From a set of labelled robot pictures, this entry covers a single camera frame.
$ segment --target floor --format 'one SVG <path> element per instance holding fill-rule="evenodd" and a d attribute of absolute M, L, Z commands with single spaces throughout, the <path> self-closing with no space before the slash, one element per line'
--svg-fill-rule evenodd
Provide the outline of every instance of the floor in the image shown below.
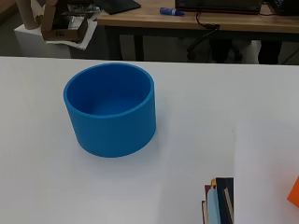
<path fill-rule="evenodd" d="M 14 29 L 22 24 L 19 13 L 0 25 L 0 56 L 23 56 L 19 47 Z M 93 41 L 100 42 L 98 49 L 93 49 Z M 176 37 L 144 37 L 145 61 L 149 62 L 176 62 L 176 63 L 210 63 L 210 51 L 207 42 L 203 42 L 196 49 L 196 58 L 193 61 L 187 59 L 186 49 L 193 42 L 191 38 Z M 235 41 L 243 54 L 243 63 L 258 63 L 257 55 L 260 49 L 259 41 Z M 123 59 L 134 61 L 134 42 L 128 35 L 121 37 L 121 49 Z M 289 55 L 299 49 L 299 43 L 283 43 L 279 56 L 279 62 L 285 61 Z M 71 49 L 74 58 L 108 59 L 107 41 L 103 27 L 98 27 L 87 50 Z M 231 52 L 228 63 L 233 63 L 234 57 Z M 299 53 L 292 57 L 287 64 L 299 64 Z"/>

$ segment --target blue pen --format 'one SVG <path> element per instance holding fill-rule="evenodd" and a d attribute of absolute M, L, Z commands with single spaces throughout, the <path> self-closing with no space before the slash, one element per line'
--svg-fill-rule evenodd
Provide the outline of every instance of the blue pen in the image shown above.
<path fill-rule="evenodd" d="M 160 13 L 164 15 L 172 15 L 172 16 L 185 16 L 185 13 L 182 11 L 178 11 L 176 9 L 167 8 L 167 7 L 161 7 Z"/>

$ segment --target cardboard box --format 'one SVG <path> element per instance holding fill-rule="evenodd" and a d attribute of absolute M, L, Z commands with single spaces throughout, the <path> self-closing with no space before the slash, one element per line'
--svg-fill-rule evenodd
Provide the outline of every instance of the cardboard box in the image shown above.
<path fill-rule="evenodd" d="M 41 24 L 41 33 L 44 40 L 71 40 L 81 41 L 86 33 L 88 23 L 85 16 L 78 29 L 53 29 L 55 14 L 60 15 L 67 11 L 67 4 L 76 4 L 78 0 L 49 0 L 46 3 L 45 14 Z"/>

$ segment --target bowl rim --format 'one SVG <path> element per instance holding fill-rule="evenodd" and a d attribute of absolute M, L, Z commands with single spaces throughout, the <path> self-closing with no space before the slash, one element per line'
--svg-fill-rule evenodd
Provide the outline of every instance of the bowl rim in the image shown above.
<path fill-rule="evenodd" d="M 69 101 L 68 101 L 68 98 L 67 98 L 67 91 L 68 91 L 68 87 L 71 85 L 71 83 L 76 79 L 78 78 L 79 76 L 82 76 L 84 75 L 87 71 L 89 70 L 92 70 L 94 68 L 97 68 L 97 67 L 104 67 L 104 66 L 111 66 L 111 65 L 120 65 L 120 66 L 129 66 L 129 67 L 132 67 L 134 69 L 137 69 L 139 70 L 142 74 L 144 74 L 148 79 L 149 79 L 149 83 L 150 83 L 150 89 L 149 89 L 149 94 L 147 95 L 147 97 L 138 105 L 132 107 L 131 109 L 128 109 L 124 112 L 121 112 L 121 113 L 118 113 L 118 114 L 113 114 L 113 115 L 93 115 L 93 114 L 88 114 L 88 113 L 84 113 L 78 109 L 76 109 L 75 107 L 73 107 Z M 64 87 L 64 102 L 66 104 L 66 107 L 71 110 L 72 112 L 74 113 L 78 113 L 80 114 L 81 116 L 84 116 L 84 117 L 87 117 L 87 118 L 91 118 L 91 119 L 113 119 L 113 118 L 118 118 L 118 117 L 122 117 L 122 116 L 125 116 L 127 114 L 131 114 L 133 113 L 134 111 L 136 111 L 137 109 L 139 109 L 140 107 L 142 107 L 144 104 L 146 104 L 151 96 L 154 94 L 154 82 L 153 82 L 153 79 L 152 77 L 150 76 L 150 74 L 144 70 L 143 68 L 141 67 L 138 67 L 136 65 L 133 65 L 133 64 L 129 64 L 129 63 L 101 63 L 101 64 L 98 64 L 98 65 L 95 65 L 95 66 L 92 66 L 92 67 L 88 67 L 84 70 L 82 70 L 81 72 L 75 74 L 65 85 Z"/>

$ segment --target blue bowl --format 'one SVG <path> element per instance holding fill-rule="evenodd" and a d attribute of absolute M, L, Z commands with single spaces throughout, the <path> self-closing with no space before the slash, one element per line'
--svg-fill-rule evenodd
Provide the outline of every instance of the blue bowl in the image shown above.
<path fill-rule="evenodd" d="M 101 157 L 121 157 L 145 146 L 156 130 L 154 83 L 125 63 L 88 68 L 68 81 L 64 101 L 79 144 Z"/>

